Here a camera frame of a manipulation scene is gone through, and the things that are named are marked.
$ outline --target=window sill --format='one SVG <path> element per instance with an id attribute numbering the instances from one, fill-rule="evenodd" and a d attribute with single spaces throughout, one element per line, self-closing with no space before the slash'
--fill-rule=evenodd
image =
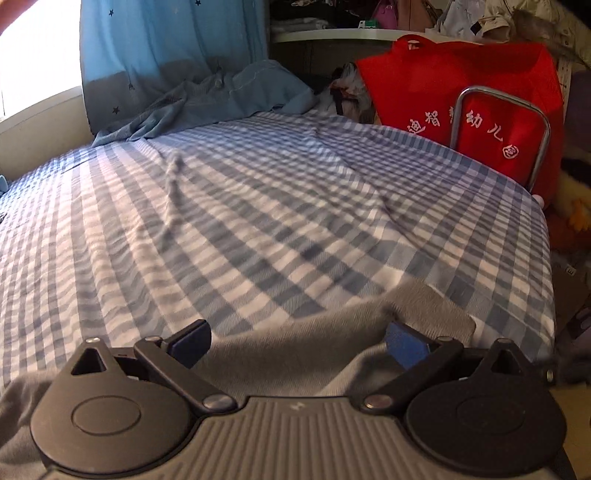
<path id="1" fill-rule="evenodd" d="M 39 103 L 35 103 L 34 105 L 31 105 L 30 107 L 25 108 L 24 110 L 21 110 L 20 112 L 17 112 L 11 116 L 5 117 L 0 121 L 0 134 L 10 130 L 12 127 L 23 123 L 26 120 L 29 120 L 30 118 L 44 112 L 45 110 L 49 110 L 60 103 L 67 102 L 68 100 L 76 98 L 80 95 L 82 95 L 82 87 L 76 86 L 46 98 Z"/>

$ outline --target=pink bag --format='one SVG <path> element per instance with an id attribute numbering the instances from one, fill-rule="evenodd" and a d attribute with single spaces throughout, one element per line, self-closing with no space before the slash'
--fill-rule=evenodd
<path id="1" fill-rule="evenodd" d="M 396 30 L 398 28 L 398 13 L 394 0 L 380 0 L 371 18 L 377 20 L 381 28 Z"/>

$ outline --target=gray fabric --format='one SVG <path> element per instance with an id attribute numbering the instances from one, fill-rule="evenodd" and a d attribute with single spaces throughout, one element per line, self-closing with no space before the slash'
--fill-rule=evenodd
<path id="1" fill-rule="evenodd" d="M 410 280 L 356 306 L 219 340 L 194 371 L 241 403 L 246 395 L 364 395 L 402 372 L 383 343 L 395 317 L 466 345 L 475 328 L 449 300 Z M 54 375 L 22 376 L 0 398 L 0 478 L 34 480 L 43 473 L 28 424 Z"/>

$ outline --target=ribbed gray surface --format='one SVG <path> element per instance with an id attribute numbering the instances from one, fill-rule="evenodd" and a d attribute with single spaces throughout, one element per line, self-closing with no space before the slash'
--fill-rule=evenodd
<path id="1" fill-rule="evenodd" d="M 203 422 L 174 459 L 130 480 L 458 480 L 421 455 L 394 419 L 344 398 L 252 398 Z M 46 480 L 71 480 L 51 473 Z M 548 470 L 521 480 L 557 480 Z"/>

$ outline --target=blue blanket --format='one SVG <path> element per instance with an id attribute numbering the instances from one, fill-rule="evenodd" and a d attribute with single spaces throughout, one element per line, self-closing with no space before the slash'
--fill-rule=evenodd
<path id="1" fill-rule="evenodd" d="M 199 84 L 185 81 L 132 119 L 101 130 L 93 146 L 154 138 L 220 121 L 275 110 L 300 114 L 314 106 L 312 90 L 279 63 L 263 60 L 235 75 L 221 71 Z"/>

